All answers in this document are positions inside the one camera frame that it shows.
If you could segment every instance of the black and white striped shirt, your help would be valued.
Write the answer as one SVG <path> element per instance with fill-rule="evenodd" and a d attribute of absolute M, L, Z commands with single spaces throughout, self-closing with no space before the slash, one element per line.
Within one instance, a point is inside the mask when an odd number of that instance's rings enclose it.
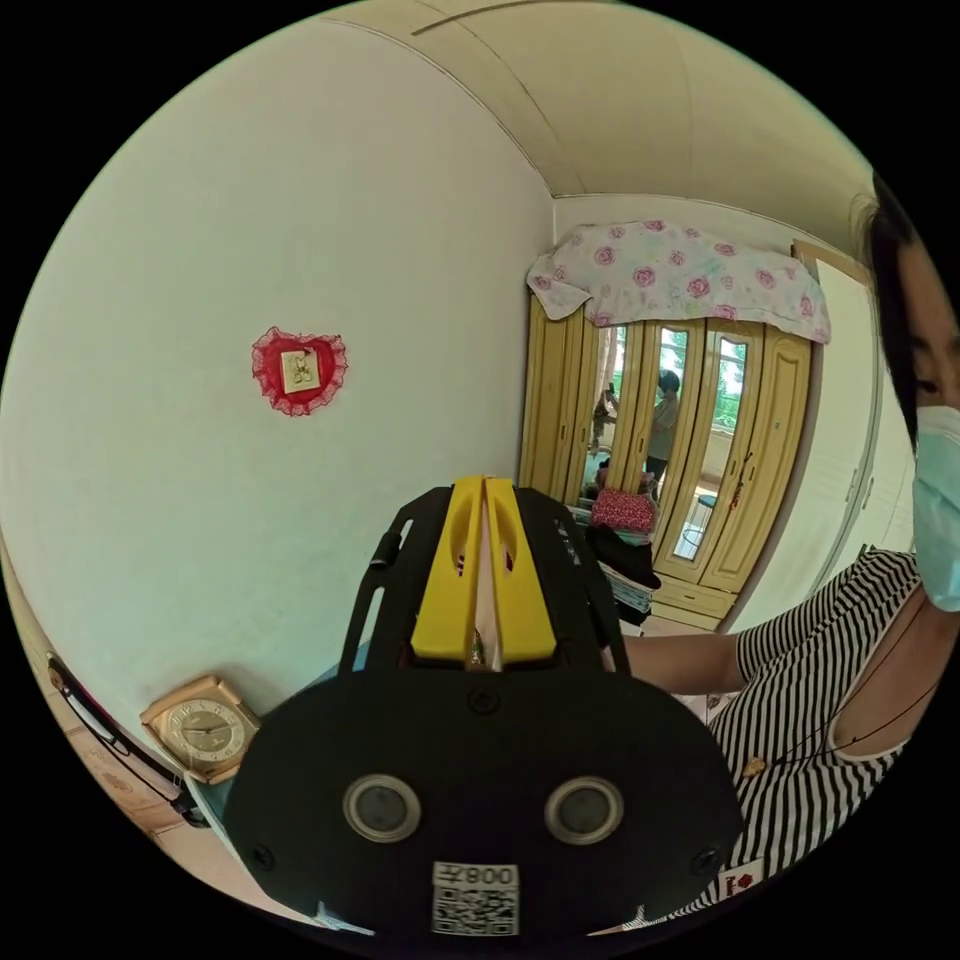
<path fill-rule="evenodd" d="M 831 721 L 871 654 L 920 583 L 911 554 L 868 550 L 798 607 L 737 639 L 746 686 L 711 723 L 727 757 L 744 831 L 721 874 L 762 861 L 766 879 L 823 843 L 856 811 L 903 744 L 844 757 L 828 740 Z M 754 757 L 766 769 L 743 776 Z M 624 929 L 693 913 L 720 899 L 720 881 L 661 920 L 643 910 Z"/>

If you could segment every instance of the black hair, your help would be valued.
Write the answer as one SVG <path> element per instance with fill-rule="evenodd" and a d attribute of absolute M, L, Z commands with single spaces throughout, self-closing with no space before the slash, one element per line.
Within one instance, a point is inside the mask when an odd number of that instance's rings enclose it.
<path fill-rule="evenodd" d="M 680 389 L 680 378 L 672 370 L 663 370 L 660 373 L 659 386 L 664 393 L 668 390 L 676 393 Z"/>
<path fill-rule="evenodd" d="M 876 202 L 868 210 L 862 227 L 863 258 L 873 276 L 883 356 L 915 451 L 917 376 L 898 255 L 903 247 L 914 242 L 916 231 L 890 188 L 876 173 L 873 190 Z"/>

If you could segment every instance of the stool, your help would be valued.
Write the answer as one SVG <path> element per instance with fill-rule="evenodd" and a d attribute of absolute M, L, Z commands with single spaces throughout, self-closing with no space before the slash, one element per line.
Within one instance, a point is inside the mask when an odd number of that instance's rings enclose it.
<path fill-rule="evenodd" d="M 684 530 L 683 539 L 687 541 L 692 547 L 699 547 L 700 542 L 703 540 L 703 531 L 707 529 L 707 524 L 710 522 L 710 513 L 713 508 L 717 505 L 717 498 L 709 493 L 701 493 L 697 497 L 697 505 L 693 509 L 693 516 L 690 518 L 690 527 L 693 527 L 694 530 Z M 700 508 L 704 507 L 705 509 L 702 512 L 703 521 L 698 520 L 698 515 L 700 515 Z"/>

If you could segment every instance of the wardrobe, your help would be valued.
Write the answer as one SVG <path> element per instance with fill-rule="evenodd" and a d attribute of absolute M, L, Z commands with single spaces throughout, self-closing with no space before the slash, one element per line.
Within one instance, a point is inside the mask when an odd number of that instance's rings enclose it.
<path fill-rule="evenodd" d="M 531 299 L 521 484 L 575 504 L 609 457 L 607 482 L 636 489 L 658 371 L 682 374 L 654 544 L 658 616 L 742 630 L 802 602 L 864 547 L 913 547 L 914 459 L 869 275 L 806 240 L 791 252 L 823 290 L 825 346 L 709 318 L 598 330 L 580 311 L 548 321 Z M 618 409 L 601 422 L 611 381 Z"/>
<path fill-rule="evenodd" d="M 836 251 L 794 241 L 819 282 L 832 337 L 815 348 L 803 465 L 749 596 L 727 624 L 742 630 L 788 610 L 864 547 L 913 549 L 914 458 L 884 363 L 867 270 Z"/>
<path fill-rule="evenodd" d="M 588 507 L 602 465 L 607 486 L 636 492 L 648 458 L 666 461 L 653 612 L 713 629 L 780 509 L 804 425 L 811 352 L 809 341 L 753 322 L 598 329 L 583 308 L 553 322 L 531 297 L 520 484 Z M 654 430 L 663 370 L 680 381 L 666 438 Z"/>

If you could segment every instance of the screw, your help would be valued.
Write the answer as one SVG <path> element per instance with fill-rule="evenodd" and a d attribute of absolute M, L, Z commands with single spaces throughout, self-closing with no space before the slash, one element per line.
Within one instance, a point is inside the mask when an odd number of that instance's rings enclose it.
<path fill-rule="evenodd" d="M 695 877 L 701 877 L 705 873 L 709 873 L 711 868 L 716 865 L 717 857 L 720 856 L 720 851 L 715 850 L 713 847 L 707 847 L 705 850 L 701 850 L 694 858 L 693 862 L 690 864 L 690 872 Z"/>
<path fill-rule="evenodd" d="M 481 717 L 496 713 L 500 707 L 500 694 L 496 690 L 485 690 L 483 687 L 474 687 L 467 694 L 467 706 Z"/>
<path fill-rule="evenodd" d="M 276 863 L 273 854 L 262 843 L 258 843 L 253 848 L 253 862 L 264 873 L 269 873 Z"/>

